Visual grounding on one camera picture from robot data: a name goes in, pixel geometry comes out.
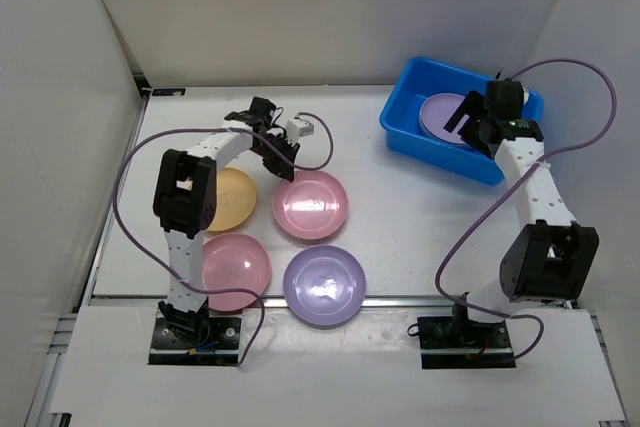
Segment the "purple plate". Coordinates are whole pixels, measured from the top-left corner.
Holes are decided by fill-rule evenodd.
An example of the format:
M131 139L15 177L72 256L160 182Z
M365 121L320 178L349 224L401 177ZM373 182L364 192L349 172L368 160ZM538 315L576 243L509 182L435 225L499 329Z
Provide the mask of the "purple plate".
M419 110L418 122L423 135L446 145L471 150L458 133L460 124L453 132L444 125L453 115L464 96L455 93L439 93L428 97Z
M309 247L296 254L283 275L288 308L301 321L320 329L339 327L354 317L367 293L361 263L333 245Z

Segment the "yellow plate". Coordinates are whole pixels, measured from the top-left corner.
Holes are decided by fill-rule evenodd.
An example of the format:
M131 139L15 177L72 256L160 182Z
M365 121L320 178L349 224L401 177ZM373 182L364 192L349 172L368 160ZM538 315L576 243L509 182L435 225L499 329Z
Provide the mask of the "yellow plate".
M226 167L217 175L217 204L208 232L226 232L245 223L254 212L258 190L244 171Z

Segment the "pink plate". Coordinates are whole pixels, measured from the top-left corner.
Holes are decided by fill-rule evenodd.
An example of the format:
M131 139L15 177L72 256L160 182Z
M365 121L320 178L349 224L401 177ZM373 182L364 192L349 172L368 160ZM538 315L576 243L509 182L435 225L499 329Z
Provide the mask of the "pink plate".
M349 200L342 183L324 171L299 171L282 181L272 197L272 213L287 234L305 241L331 237L347 220Z
M204 244L203 283L206 289L242 288L261 295L270 278L270 259L254 237L228 233Z

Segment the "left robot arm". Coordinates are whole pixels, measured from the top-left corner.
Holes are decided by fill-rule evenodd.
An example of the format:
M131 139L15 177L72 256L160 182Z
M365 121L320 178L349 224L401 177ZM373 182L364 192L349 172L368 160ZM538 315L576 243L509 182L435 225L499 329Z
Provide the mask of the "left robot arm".
M216 213L217 174L245 151L261 157L275 176L292 181L299 140L314 127L295 116L276 124L277 107L255 97L250 107L224 117L220 130L187 150L167 150L161 159L153 212L164 231L173 271L167 298L159 303L169 330L190 347L204 344L211 324L205 306L204 234Z

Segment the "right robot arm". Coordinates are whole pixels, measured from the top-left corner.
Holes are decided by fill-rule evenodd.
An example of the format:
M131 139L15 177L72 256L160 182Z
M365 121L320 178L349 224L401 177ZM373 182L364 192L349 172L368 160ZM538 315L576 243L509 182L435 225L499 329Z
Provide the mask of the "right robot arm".
M498 276L462 296L449 334L460 346L480 340L486 325L581 294L599 247L593 227L566 207L545 163L539 124L523 116L528 96L518 81L491 80L470 91L447 121L470 147L495 161L516 204L520 231L503 256Z

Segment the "blue plastic bin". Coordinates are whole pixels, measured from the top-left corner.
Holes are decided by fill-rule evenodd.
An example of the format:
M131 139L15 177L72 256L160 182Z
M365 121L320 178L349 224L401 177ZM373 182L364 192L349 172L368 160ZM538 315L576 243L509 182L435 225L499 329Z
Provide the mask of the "blue plastic bin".
M444 129L466 94L485 92L488 81L485 75L424 57L411 59L379 117L387 147L488 185L499 184L503 175L495 162L467 146L458 130Z

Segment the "small black label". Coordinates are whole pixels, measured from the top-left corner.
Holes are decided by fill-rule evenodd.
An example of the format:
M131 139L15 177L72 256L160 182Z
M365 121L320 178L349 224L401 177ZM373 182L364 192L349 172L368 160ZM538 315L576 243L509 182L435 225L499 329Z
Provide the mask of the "small black label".
M153 97L181 97L185 94L185 88L155 88L151 92Z

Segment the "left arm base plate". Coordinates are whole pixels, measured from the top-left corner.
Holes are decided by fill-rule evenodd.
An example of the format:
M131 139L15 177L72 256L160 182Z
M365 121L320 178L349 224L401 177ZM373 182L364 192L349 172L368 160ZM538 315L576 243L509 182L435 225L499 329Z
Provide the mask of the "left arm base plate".
M154 366L232 367L240 357L240 316L209 313L200 332L177 334L158 313L152 331L147 364Z

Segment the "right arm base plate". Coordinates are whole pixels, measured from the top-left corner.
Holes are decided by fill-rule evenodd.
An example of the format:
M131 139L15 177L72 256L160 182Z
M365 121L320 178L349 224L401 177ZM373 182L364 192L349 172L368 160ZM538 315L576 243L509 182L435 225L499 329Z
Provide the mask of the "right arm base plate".
M515 368L506 322L479 323L455 304L447 315L423 315L407 328L419 341L424 370Z

